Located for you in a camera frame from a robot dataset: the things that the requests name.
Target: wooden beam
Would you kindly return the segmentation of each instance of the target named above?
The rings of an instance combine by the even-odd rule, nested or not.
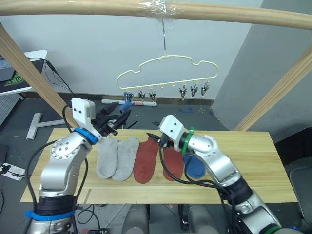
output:
[[[36,92],[60,115],[66,103],[54,91],[51,85],[43,78],[41,73],[27,59],[22,50],[13,41],[5,28],[0,23],[0,54],[11,66],[31,85]],[[78,127],[73,119],[72,111],[67,108],[66,118],[72,127]]]
[[[312,16],[297,12],[183,1],[147,0],[0,0],[0,15],[84,14],[164,16],[312,29]]]
[[[246,131],[265,113],[277,104],[309,71],[312,70],[312,46],[300,57],[294,66],[234,128],[235,131]]]

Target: white wall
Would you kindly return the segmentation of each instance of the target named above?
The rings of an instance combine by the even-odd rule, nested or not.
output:
[[[260,7],[263,0],[203,2]],[[117,76],[129,69],[137,70],[143,61],[164,53],[161,24],[152,18],[34,15],[2,16],[0,21],[23,51],[48,50],[47,59],[76,93],[122,95],[123,91],[116,85]],[[167,54],[191,56],[195,62],[210,60],[217,63],[219,76],[211,80],[211,88],[205,96],[215,99],[250,26],[244,23],[169,20],[165,23]],[[211,65],[194,67],[188,60],[171,58],[147,65],[139,75],[125,76],[121,84],[132,86],[201,78],[214,72]],[[190,85],[193,83],[187,85],[187,97],[191,95]],[[156,95],[180,97],[178,88],[181,86],[155,87]],[[66,92],[64,88],[53,87]]]

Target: blue tape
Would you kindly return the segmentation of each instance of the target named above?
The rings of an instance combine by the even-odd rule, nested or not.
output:
[[[92,135],[91,133],[87,132],[86,130],[83,130],[81,128],[75,128],[74,132],[80,133],[82,135],[84,135],[86,138],[88,138],[89,141],[91,141],[92,144],[96,144],[98,139]]]
[[[75,214],[75,211],[70,211],[64,214],[54,215],[54,216],[41,216],[36,214],[33,211],[26,211],[25,217],[26,218],[33,218],[36,221],[54,221],[63,218],[69,218]]]

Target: gray floor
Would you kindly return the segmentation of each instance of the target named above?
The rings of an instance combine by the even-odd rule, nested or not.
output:
[[[10,118],[5,122],[0,130],[0,143],[9,146],[7,162],[25,168],[30,155],[41,145],[45,144],[51,134],[52,127],[39,128],[36,138],[26,140],[27,131],[34,113],[42,113],[41,121],[60,119],[58,114],[50,108],[42,99],[26,99],[19,103],[14,109]],[[128,124],[138,120],[134,129],[156,129],[152,123],[161,121],[165,115],[175,115],[186,128],[195,127],[201,130],[226,130],[225,127],[216,119],[210,107],[207,106],[181,106],[163,104],[158,107],[133,106]],[[0,215],[0,229],[4,234],[23,233],[27,223],[24,218],[26,210],[31,209],[30,203],[20,202],[20,198],[25,189],[24,180],[18,182],[0,176],[0,187],[4,192],[5,204]],[[119,234],[122,223],[129,210],[129,204],[106,205],[96,207],[95,212],[100,218],[101,227],[111,228],[113,234]],[[269,207],[280,219],[283,226],[300,225],[299,209],[296,203],[269,204]],[[223,219],[222,208],[220,205],[207,205],[213,214],[221,232],[226,234],[225,221]],[[85,213],[81,216],[81,221],[88,219],[90,214]],[[92,219],[89,223],[78,228],[95,228],[96,221]],[[177,205],[172,208],[168,204],[151,205],[150,233],[180,233]]]

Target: power strip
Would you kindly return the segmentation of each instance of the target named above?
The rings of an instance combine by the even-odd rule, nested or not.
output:
[[[23,176],[25,175],[25,169],[23,169],[23,168],[20,168],[20,167],[17,167],[17,166],[14,166],[12,164],[8,164],[8,163],[4,163],[3,165],[4,166],[11,166],[9,171],[11,171],[13,173],[23,175]],[[2,176],[6,176],[6,177],[9,177],[9,178],[17,180],[17,181],[21,181],[23,179],[22,177],[16,176],[13,173],[7,172],[5,174],[2,174]]]

